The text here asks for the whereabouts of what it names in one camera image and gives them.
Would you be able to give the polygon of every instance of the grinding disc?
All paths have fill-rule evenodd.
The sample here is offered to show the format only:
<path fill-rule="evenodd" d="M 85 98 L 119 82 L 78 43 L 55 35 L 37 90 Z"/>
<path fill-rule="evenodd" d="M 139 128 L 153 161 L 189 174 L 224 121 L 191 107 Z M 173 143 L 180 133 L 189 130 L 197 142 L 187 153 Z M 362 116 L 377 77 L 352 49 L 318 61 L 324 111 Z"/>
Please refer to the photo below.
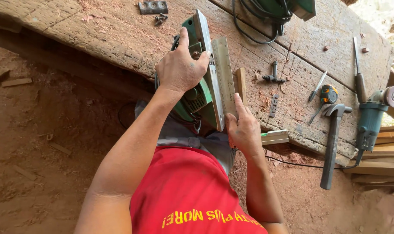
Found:
<path fill-rule="evenodd" d="M 383 103 L 394 108 L 394 86 L 385 89 L 383 93 Z"/>

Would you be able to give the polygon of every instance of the weathered wood surface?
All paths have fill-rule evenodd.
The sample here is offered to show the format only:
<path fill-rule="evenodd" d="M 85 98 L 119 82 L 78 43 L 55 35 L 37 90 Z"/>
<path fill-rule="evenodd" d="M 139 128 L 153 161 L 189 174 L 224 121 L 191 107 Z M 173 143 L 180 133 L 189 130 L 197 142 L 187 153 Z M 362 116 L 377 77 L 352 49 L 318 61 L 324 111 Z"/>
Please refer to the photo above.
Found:
<path fill-rule="evenodd" d="M 324 155 L 329 119 L 317 117 L 308 125 L 319 100 L 315 97 L 309 103 L 307 98 L 322 72 L 328 71 L 324 82 L 337 88 L 338 103 L 353 108 L 352 113 L 343 116 L 340 126 L 336 162 L 341 165 L 346 165 L 355 154 L 353 145 L 358 120 L 353 92 L 352 37 L 357 36 L 361 46 L 371 48 L 371 53 L 360 55 L 369 92 L 386 85 L 392 63 L 393 51 L 388 42 L 338 0 L 316 1 L 318 15 L 315 18 L 303 22 L 294 16 L 285 25 L 285 35 L 269 45 L 253 44 L 238 33 L 227 12 L 231 9 L 231 0 L 215 0 L 215 4 L 208 0 L 169 2 L 169 18 L 160 27 L 154 26 L 152 15 L 139 14 L 135 0 L 83 3 L 80 5 L 75 0 L 0 0 L 0 14 L 92 56 L 150 77 L 154 74 L 154 65 L 171 47 L 172 36 L 178 34 L 181 23 L 199 8 L 208 19 L 212 39 L 228 38 L 233 73 L 236 74 L 240 67 L 245 68 L 248 105 L 262 127 L 288 129 L 291 143 L 308 149 L 314 157 Z M 237 12 L 244 15 L 240 4 L 236 6 Z M 88 14 L 104 18 L 83 21 Z M 238 22 L 254 37 L 262 38 L 259 32 L 270 35 L 270 27 L 257 19 L 247 16 L 244 21 L 253 28 Z M 360 39 L 360 33 L 366 33 L 366 37 Z M 331 49 L 323 52 L 324 45 Z M 274 60 L 278 61 L 278 75 L 289 78 L 281 87 L 255 80 L 256 73 L 272 74 Z M 278 110 L 275 118 L 268 118 L 274 93 L 280 96 Z"/>

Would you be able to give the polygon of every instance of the man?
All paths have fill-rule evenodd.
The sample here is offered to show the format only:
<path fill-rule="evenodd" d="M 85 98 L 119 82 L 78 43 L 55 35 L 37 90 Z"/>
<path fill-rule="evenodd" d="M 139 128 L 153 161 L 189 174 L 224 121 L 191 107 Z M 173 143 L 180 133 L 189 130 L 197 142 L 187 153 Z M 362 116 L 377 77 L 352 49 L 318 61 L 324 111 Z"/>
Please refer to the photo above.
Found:
<path fill-rule="evenodd" d="M 227 114 L 226 126 L 247 159 L 250 215 L 243 212 L 227 178 L 234 151 L 213 147 L 218 143 L 224 148 L 227 140 L 219 135 L 205 140 L 175 136 L 184 127 L 169 126 L 168 114 L 199 83 L 209 64 L 210 52 L 193 60 L 188 44 L 182 28 L 178 48 L 155 67 L 160 79 L 155 95 L 146 107 L 137 106 L 136 114 L 142 112 L 101 162 L 75 233 L 288 233 L 269 176 L 260 125 L 238 94 L 238 120 Z"/>

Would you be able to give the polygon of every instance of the hammer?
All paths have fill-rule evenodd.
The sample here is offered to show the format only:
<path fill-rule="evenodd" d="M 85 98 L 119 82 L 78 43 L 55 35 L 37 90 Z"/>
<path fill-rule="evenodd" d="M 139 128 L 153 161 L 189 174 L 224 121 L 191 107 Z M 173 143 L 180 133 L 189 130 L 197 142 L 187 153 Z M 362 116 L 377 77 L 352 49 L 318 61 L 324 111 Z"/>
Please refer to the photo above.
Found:
<path fill-rule="evenodd" d="M 344 104 L 331 104 L 321 114 L 322 116 L 331 116 L 327 149 L 325 150 L 323 175 L 321 176 L 321 183 L 319 184 L 323 189 L 329 190 L 331 188 L 335 155 L 337 154 L 338 126 L 340 125 L 341 117 L 344 112 L 351 113 L 351 111 L 353 111 L 351 107 L 346 107 Z"/>

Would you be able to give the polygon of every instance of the steel ruler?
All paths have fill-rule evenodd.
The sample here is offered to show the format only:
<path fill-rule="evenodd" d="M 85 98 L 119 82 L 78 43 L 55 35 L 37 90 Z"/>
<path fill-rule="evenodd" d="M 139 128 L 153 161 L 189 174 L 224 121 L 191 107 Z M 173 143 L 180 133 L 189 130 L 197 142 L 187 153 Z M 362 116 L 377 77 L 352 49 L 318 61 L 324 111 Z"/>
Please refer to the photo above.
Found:
<path fill-rule="evenodd" d="M 223 113 L 231 113 L 238 119 L 236 105 L 234 104 L 235 90 L 226 37 L 212 40 L 211 46 L 213 47 L 213 56 L 216 65 L 217 80 L 219 81 Z"/>

